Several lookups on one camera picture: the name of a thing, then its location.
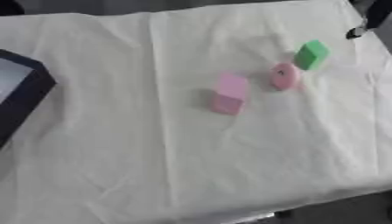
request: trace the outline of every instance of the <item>green cube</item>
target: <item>green cube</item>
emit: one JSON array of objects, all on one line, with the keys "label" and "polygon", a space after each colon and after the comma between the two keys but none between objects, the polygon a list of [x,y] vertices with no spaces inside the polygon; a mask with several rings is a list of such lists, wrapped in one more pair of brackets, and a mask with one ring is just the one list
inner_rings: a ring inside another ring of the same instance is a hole
[{"label": "green cube", "polygon": [[301,47],[294,63],[302,70],[315,69],[326,59],[328,54],[328,49],[321,42],[313,40]]}]

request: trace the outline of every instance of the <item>table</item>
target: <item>table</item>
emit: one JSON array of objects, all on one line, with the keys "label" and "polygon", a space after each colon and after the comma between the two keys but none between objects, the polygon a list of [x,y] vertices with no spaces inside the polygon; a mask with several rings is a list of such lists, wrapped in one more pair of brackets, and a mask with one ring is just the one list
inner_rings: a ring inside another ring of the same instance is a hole
[{"label": "table", "polygon": [[[0,48],[59,85],[0,155],[1,223],[221,223],[392,183],[391,56],[343,0],[116,17],[0,18]],[[277,92],[268,73],[306,41],[331,57]],[[238,116],[209,109],[246,76]]]}]

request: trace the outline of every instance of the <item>pink cube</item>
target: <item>pink cube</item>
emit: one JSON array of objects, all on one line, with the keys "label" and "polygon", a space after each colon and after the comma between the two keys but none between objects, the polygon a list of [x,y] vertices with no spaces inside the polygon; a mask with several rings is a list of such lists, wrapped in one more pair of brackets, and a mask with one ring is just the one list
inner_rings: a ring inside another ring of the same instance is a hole
[{"label": "pink cube", "polygon": [[220,76],[213,98],[213,110],[228,115],[240,112],[248,90],[248,80],[244,77],[224,73]]},{"label": "pink cube", "polygon": [[295,87],[299,82],[299,71],[291,63],[281,63],[272,69],[272,85],[280,90]]}]

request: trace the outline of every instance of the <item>white sheet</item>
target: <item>white sheet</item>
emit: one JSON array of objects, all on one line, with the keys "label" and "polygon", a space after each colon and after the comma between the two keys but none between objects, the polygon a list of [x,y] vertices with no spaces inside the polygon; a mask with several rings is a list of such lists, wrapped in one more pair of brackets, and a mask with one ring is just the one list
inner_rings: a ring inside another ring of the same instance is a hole
[{"label": "white sheet", "polygon": [[[59,85],[1,152],[0,222],[219,223],[389,189],[391,57],[340,0],[120,17],[1,17],[0,47]],[[287,92],[268,71],[319,39],[332,55]],[[208,108],[247,76],[238,116]]]}]

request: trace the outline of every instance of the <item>toy block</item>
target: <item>toy block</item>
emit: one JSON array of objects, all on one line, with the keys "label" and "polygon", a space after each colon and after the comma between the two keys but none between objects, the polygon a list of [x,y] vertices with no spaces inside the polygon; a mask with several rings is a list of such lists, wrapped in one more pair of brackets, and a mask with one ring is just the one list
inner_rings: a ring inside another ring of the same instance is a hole
[{"label": "toy block", "polygon": [[281,63],[272,69],[271,82],[276,88],[285,90],[295,87],[300,78],[298,69],[291,63]]},{"label": "toy block", "polygon": [[213,98],[213,110],[237,115],[244,103],[248,85],[248,80],[244,77],[231,73],[221,75]]},{"label": "toy block", "polygon": [[329,50],[321,42],[313,40],[301,47],[295,56],[294,63],[302,70],[316,69],[328,54]]}]

